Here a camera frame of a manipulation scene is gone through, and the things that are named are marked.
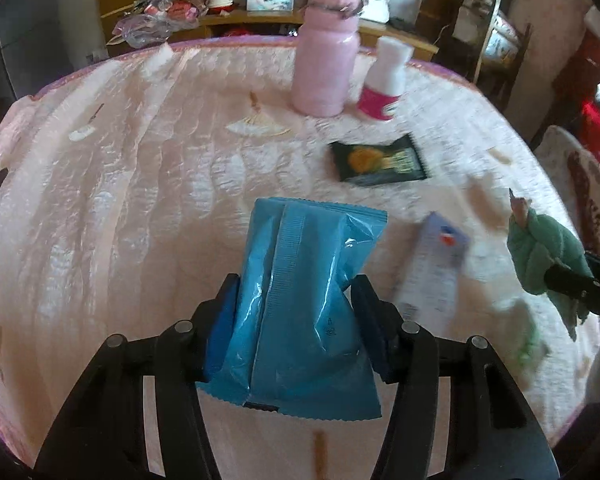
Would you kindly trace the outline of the dark green biscuit packet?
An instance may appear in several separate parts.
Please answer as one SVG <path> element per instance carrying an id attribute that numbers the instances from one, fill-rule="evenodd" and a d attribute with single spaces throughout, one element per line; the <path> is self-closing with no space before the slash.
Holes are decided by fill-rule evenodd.
<path id="1" fill-rule="evenodd" d="M 409 133 L 389 144 L 336 141 L 329 144 L 329 149 L 341 182 L 376 186 L 429 178 L 428 168 Z"/>

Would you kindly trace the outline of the wooden chair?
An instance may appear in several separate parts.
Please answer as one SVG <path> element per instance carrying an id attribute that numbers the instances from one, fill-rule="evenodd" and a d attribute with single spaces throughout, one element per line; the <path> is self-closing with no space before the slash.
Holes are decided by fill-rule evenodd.
<path id="1" fill-rule="evenodd" d="M 501 112 L 506 109 L 531 39 L 517 28 L 503 0 L 445 0 L 448 21 L 437 36 L 434 62 L 478 87 Z"/>

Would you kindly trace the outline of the white pill bottle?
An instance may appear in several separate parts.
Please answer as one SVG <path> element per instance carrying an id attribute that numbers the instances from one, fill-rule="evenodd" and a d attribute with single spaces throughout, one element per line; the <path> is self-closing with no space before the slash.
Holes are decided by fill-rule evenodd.
<path id="1" fill-rule="evenodd" d="M 365 117 L 388 122 L 396 114 L 406 86 L 406 64 L 414 48 L 396 38 L 382 36 L 376 44 L 376 61 L 367 71 L 356 109 Z"/>

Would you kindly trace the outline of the floral covered sofa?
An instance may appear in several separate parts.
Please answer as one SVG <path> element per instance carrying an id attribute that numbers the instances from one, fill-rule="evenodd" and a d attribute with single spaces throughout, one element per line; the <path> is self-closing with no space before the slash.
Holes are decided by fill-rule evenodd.
<path id="1" fill-rule="evenodd" d="M 600 256 L 600 162 L 566 129 L 549 126 L 534 150 L 586 250 Z"/>

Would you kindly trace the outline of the blue white small box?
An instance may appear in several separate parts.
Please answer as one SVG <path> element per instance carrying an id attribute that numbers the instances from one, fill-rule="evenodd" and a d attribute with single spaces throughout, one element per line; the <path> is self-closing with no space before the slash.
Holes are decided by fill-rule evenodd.
<path id="1" fill-rule="evenodd" d="M 437 212 L 422 222 L 393 296 L 405 321 L 446 336 L 456 312 L 458 280 L 469 245 L 470 238 Z"/>

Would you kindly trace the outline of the pink quilted table cover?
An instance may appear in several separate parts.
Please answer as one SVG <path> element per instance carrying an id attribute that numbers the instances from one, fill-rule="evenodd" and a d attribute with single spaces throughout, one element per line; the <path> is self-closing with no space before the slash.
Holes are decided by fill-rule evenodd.
<path id="1" fill-rule="evenodd" d="M 509 190 L 569 220 L 550 179 L 473 86 L 407 66 L 396 117 L 332 119 L 288 104 L 294 47 L 284 40 L 138 51 L 56 82 L 0 125 L 0 436 L 32 464 L 105 338 L 160 334 L 242 266 L 260 197 L 361 204 L 388 226 L 365 271 L 391 298 L 420 222 L 438 212 L 471 240 L 446 338 L 498 328 L 528 302 L 550 356 L 516 378 L 550 442 L 579 414 L 600 326 L 569 337 L 545 297 L 521 288 L 506 248 Z M 409 133 L 422 181 L 339 180 L 329 144 L 389 144 Z"/>

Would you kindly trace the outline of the green fluffy cloth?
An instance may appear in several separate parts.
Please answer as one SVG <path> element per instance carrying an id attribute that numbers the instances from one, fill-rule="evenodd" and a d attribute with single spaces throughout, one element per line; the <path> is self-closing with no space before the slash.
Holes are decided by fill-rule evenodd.
<path id="1" fill-rule="evenodd" d="M 519 283 L 528 294 L 546 295 L 558 311 L 572 341 L 576 327 L 588 317 L 588 309 L 562 292 L 554 292 L 544 274 L 554 264 L 577 276 L 594 278 L 580 240 L 565 226 L 547 214 L 538 214 L 530 200 L 516 197 L 509 190 L 512 215 L 509 217 L 506 245 L 512 257 Z"/>

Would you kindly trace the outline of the pink water bottle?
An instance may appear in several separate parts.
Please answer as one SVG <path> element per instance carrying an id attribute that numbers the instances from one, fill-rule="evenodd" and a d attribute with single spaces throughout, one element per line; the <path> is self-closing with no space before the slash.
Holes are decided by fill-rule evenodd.
<path id="1" fill-rule="evenodd" d="M 312 117 L 340 114 L 346 104 L 360 36 L 362 0 L 308 0 L 298 32 L 291 104 Z"/>

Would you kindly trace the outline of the wooden low cabinet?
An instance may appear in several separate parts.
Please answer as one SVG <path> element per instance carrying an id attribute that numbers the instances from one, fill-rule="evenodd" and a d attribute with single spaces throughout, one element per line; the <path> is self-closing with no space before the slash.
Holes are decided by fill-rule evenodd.
<path id="1" fill-rule="evenodd" d="M 303 23 L 301 11 L 294 12 L 247 12 L 233 10 L 225 14 L 207 14 L 194 29 L 174 32 L 171 42 L 209 39 L 226 35 L 287 35 L 289 29 L 298 30 Z M 376 47 L 380 37 L 387 36 L 410 44 L 414 48 L 413 58 L 430 62 L 439 52 L 439 48 L 428 40 L 369 20 L 358 22 L 361 46 Z"/>

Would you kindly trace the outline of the green white plastic wrapper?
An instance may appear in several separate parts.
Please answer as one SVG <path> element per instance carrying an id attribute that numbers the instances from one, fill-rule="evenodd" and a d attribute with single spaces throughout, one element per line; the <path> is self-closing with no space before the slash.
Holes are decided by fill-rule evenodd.
<path id="1" fill-rule="evenodd" d="M 513 376 L 530 380 L 550 356 L 550 347 L 536 325 L 528 302 L 516 299 L 498 328 L 501 357 Z"/>

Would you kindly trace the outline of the blue tissue pack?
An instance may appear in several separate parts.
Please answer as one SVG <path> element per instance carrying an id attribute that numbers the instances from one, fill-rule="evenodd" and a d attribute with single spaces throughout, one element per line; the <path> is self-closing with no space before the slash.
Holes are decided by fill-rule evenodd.
<path id="1" fill-rule="evenodd" d="M 256 200 L 233 333 L 204 392 L 302 418 L 379 417 L 372 366 L 347 290 L 387 222 L 385 211 L 364 206 Z"/>

